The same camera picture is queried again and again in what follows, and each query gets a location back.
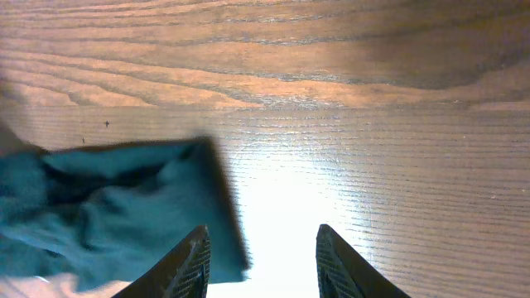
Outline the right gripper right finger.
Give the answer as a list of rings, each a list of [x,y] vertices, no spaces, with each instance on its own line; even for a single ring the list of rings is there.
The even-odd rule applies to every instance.
[[[316,236],[316,265],[320,298],[410,298],[328,224]]]

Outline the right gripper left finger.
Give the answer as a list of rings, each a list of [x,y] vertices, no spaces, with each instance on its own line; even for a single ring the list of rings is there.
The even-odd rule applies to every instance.
[[[209,278],[210,236],[201,225],[113,298],[205,298]]]

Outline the dark navy t-shirt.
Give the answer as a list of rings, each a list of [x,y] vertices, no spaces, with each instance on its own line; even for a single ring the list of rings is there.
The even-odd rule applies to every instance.
[[[1,159],[4,276],[70,273],[79,291],[134,281],[200,225],[210,233],[210,281],[243,281],[240,228],[205,139]]]

